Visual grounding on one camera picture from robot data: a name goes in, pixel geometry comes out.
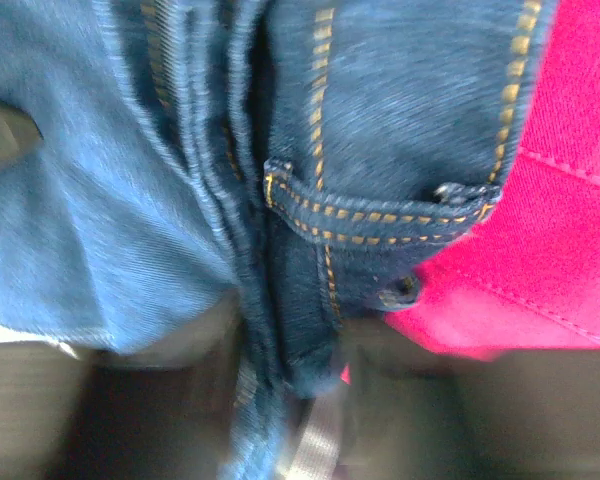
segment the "jeans button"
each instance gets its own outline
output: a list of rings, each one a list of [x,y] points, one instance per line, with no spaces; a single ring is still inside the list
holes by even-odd
[[[378,292],[379,310],[395,312],[414,306],[420,295],[420,279],[409,275],[390,283]]]

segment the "pink cloth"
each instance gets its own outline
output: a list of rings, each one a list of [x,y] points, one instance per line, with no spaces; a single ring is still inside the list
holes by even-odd
[[[432,351],[600,348],[600,0],[563,0],[502,202],[419,274],[388,322]]]

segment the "denim fabric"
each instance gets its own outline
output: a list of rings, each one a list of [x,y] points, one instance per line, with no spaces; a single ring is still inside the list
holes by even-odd
[[[556,3],[271,6],[263,189],[281,348],[299,394],[333,378],[343,316],[413,303],[412,267],[495,208]]]
[[[0,100],[44,138],[0,173],[0,324],[132,352],[213,305],[235,273],[203,155],[166,136],[139,4],[114,3],[119,24],[85,0],[0,1]]]
[[[238,285],[258,382],[224,476],[251,480],[272,470],[283,384],[261,229],[224,128],[225,14],[0,1],[0,100],[44,139],[0,173],[0,324],[132,353]]]
[[[327,388],[340,318],[413,302],[499,200],[555,3],[0,1],[0,100],[44,137],[0,173],[0,324],[129,353],[237,285],[222,476],[268,478],[283,375]]]

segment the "yellow stitching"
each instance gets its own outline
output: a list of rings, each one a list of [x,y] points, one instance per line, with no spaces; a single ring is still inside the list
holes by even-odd
[[[338,305],[338,299],[336,297],[336,277],[331,265],[331,247],[329,245],[325,245],[324,247],[324,257],[327,265],[327,276],[329,277],[329,300],[331,301],[331,308],[336,314],[336,317],[340,319],[340,306]]]
[[[507,76],[512,77],[517,82],[524,74],[525,63],[531,46],[531,33],[538,21],[538,14],[542,9],[540,2],[535,0],[526,0],[524,9],[518,17],[517,29],[521,33],[511,41],[511,51],[518,55],[507,66]],[[506,142],[509,139],[509,126],[513,123],[515,102],[520,94],[520,84],[511,83],[502,90],[502,101],[504,106],[500,112],[501,128],[496,135],[495,162],[491,173],[489,173],[488,183],[495,182],[498,172],[502,169],[503,160],[506,156]]]
[[[478,221],[482,220],[485,215],[487,214],[487,212],[489,210],[491,210],[493,207],[495,207],[495,205],[489,205],[488,203],[483,205],[482,209],[480,210],[480,216],[478,217]]]
[[[329,43],[329,42],[323,43],[322,45],[313,47],[313,54],[314,55],[322,55],[324,53],[327,53],[330,48],[331,48],[331,43]]]
[[[271,190],[273,189],[273,175],[267,175],[267,205],[269,208],[273,208],[273,198],[271,197]]]
[[[502,156],[504,154],[504,150],[502,150],[502,148],[499,148],[499,151],[496,152],[496,155],[498,157]],[[280,186],[280,188],[282,188],[283,190],[287,191],[289,196],[298,204],[301,204],[304,208],[309,208],[311,206],[311,210],[315,213],[319,213],[320,210],[322,210],[322,206],[318,203],[314,203],[313,205],[310,205],[310,202],[308,199],[306,198],[302,198],[301,195],[293,192],[290,190],[290,187],[286,184],[286,183],[282,183],[279,180],[278,176],[275,175],[268,175],[267,176],[267,181],[269,182],[270,177],[272,177],[273,182],[276,182],[277,185]],[[269,193],[269,189],[270,189],[270,185],[267,185],[267,191]],[[345,210],[345,209],[337,209],[337,214],[336,214],[336,218],[338,219],[347,219],[349,218],[349,210]],[[336,211],[336,207],[331,206],[331,205],[327,205],[324,207],[324,214],[327,216],[332,216]],[[364,212],[354,212],[353,216],[351,217],[351,220],[354,222],[359,222],[361,220],[363,220],[365,217],[367,217],[367,214]],[[403,222],[413,222],[415,219],[418,219],[419,222],[423,223],[423,224],[427,224],[433,220],[437,221],[437,222],[441,222],[441,223],[449,223],[451,220],[455,220],[455,221],[460,221],[460,222],[464,222],[467,217],[458,217],[458,218],[432,218],[432,217],[424,217],[424,216],[419,216],[419,217],[414,217],[413,215],[403,215],[400,217],[400,219]],[[379,212],[372,212],[370,214],[368,214],[368,220],[371,222],[378,222],[378,221],[382,221],[385,223],[395,223],[398,220],[398,216],[392,213],[379,213]]]
[[[329,65],[329,60],[327,60],[326,58],[321,58],[320,60],[316,60],[315,62],[313,62],[313,70],[318,70],[320,68],[325,68],[327,65]]]
[[[318,88],[318,87],[324,87],[327,85],[327,76],[326,75],[322,75],[321,77],[316,78],[313,81],[313,88]]]
[[[322,110],[320,107],[316,108],[314,112],[309,117],[309,124],[314,125],[318,123],[322,119]]]
[[[526,36],[514,37],[511,41],[511,51],[516,55],[527,55],[531,38]]]
[[[520,92],[520,85],[517,83],[507,85],[502,90],[502,100],[507,103],[513,103],[518,98],[518,92]]]
[[[509,138],[509,127],[502,127],[498,132],[498,141],[506,142],[507,138]]]
[[[500,113],[500,123],[503,125],[511,125],[513,122],[513,107],[507,106],[502,113]]]
[[[320,138],[320,135],[322,135],[322,129],[320,127],[316,127],[316,129],[311,132],[311,141],[315,142]]]
[[[540,4],[540,2],[529,1],[524,2],[524,8],[531,10],[537,15],[538,13],[540,13],[540,10],[542,10],[542,5]]]
[[[324,103],[324,94],[327,89],[327,74],[329,67],[329,53],[331,51],[332,22],[335,9],[329,8],[320,10],[316,13],[315,29],[313,38],[320,41],[319,45],[315,45],[313,49],[314,58],[312,69],[319,72],[318,78],[313,81],[315,89],[311,97],[311,104],[316,105],[315,110],[309,117],[309,124],[312,127],[311,141],[315,142],[313,149],[313,157],[317,161],[316,165],[316,188],[322,190],[324,188],[324,149],[322,136],[322,105]]]
[[[300,222],[297,219],[294,219],[291,217],[291,215],[289,214],[289,212],[280,204],[277,203],[273,203],[273,206],[277,207],[280,209],[280,211],[290,220],[292,221],[296,226],[300,227],[302,230],[304,230],[305,232],[309,230],[309,226]],[[489,209],[493,208],[494,205],[485,205],[482,208],[482,213],[485,214]],[[451,232],[448,234],[448,236],[451,237],[455,237],[459,234],[460,232]],[[344,235],[342,233],[333,233],[327,230],[320,230],[316,227],[311,227],[311,235],[313,235],[314,237],[319,237],[322,236],[327,240],[332,240],[335,236],[335,238],[337,239],[337,241],[342,242],[342,243],[346,243],[349,241],[349,238],[351,238],[351,241],[357,245],[362,245],[364,243],[367,243],[368,245],[378,245],[380,242],[383,241],[382,238],[379,237],[361,237],[361,236],[354,236],[354,237],[348,237],[347,235]],[[402,237],[400,239],[401,243],[411,243],[413,240],[419,240],[421,242],[426,242],[429,240],[429,238],[434,238],[436,240],[439,240],[441,238],[443,238],[443,235],[432,235],[431,237],[429,236],[421,236],[421,237]],[[395,237],[390,237],[386,239],[387,243],[389,245],[394,245],[397,243],[398,239]]]
[[[326,10],[320,10],[316,13],[316,23],[326,22],[327,20],[333,20],[333,12],[335,8],[328,8]]]
[[[507,75],[510,77],[521,77],[524,73],[524,60],[514,60],[507,67]]]

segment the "seat belt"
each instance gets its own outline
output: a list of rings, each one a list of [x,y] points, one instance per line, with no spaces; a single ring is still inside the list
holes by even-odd
[[[332,480],[342,442],[343,395],[336,388],[313,402],[286,480]]]

